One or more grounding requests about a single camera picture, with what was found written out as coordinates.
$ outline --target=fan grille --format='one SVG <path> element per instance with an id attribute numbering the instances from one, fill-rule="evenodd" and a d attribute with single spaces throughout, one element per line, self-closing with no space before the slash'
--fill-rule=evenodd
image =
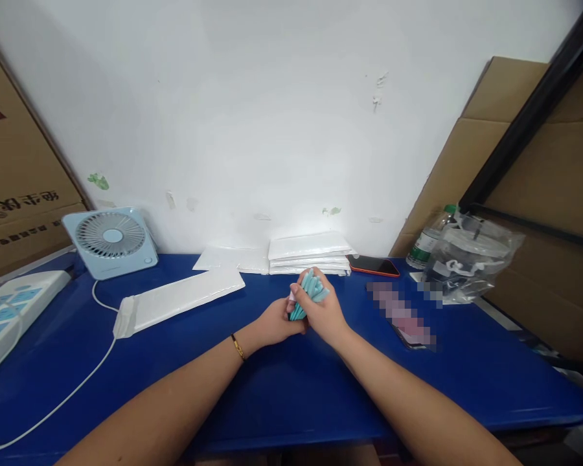
<path id="1" fill-rule="evenodd" d="M 108 230 L 118 230 L 122 237 L 116 243 L 104 239 Z M 78 244 L 103 258 L 129 256 L 144 244 L 145 231 L 136 220 L 118 212 L 100 212 L 86 217 L 76 229 Z"/>

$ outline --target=teal cloth item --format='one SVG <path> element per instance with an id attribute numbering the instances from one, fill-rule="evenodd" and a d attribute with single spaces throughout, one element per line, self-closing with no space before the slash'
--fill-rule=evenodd
<path id="1" fill-rule="evenodd" d="M 322 281 L 318 276 L 315 276 L 313 269 L 310 269 L 303 277 L 300 284 L 306 294 L 313 300 L 313 302 L 322 302 L 330 293 L 328 288 L 324 288 Z M 300 306 L 300 303 L 296 303 L 293 311 L 289 314 L 290 320 L 302 320 L 306 316 L 304 309 Z"/>

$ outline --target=cardboard box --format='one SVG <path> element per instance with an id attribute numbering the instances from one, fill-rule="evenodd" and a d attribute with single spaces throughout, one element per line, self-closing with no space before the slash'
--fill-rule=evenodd
<path id="1" fill-rule="evenodd" d="M 548 65 L 493 58 L 456 122 L 392 256 L 426 220 L 456 204 Z M 486 205 L 583 236 L 583 74 L 502 178 Z M 583 247 L 483 215 L 527 235 L 486 294 L 563 356 L 583 361 Z"/>
<path id="2" fill-rule="evenodd" d="M 71 244 L 61 218 L 82 203 L 0 225 L 0 277 Z"/>
<path id="3" fill-rule="evenodd" d="M 392 257 L 404 257 L 426 221 L 457 204 L 503 137 L 548 64 L 493 57 L 426 181 L 398 236 Z"/>
<path id="4" fill-rule="evenodd" d="M 0 276 L 70 244 L 60 218 L 87 210 L 0 65 Z"/>

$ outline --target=white wall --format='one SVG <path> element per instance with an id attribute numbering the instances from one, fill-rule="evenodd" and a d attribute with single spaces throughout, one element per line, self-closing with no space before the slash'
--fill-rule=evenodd
<path id="1" fill-rule="evenodd" d="M 582 9 L 0 0 L 0 49 L 90 198 L 144 209 L 163 251 L 332 228 L 384 255 L 486 62 L 550 60 Z"/>

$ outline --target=light blue fan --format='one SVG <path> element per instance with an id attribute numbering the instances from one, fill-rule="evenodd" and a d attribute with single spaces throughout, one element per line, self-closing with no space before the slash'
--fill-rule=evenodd
<path id="1" fill-rule="evenodd" d="M 63 225 L 96 280 L 157 264 L 154 242 L 134 207 L 67 214 Z"/>

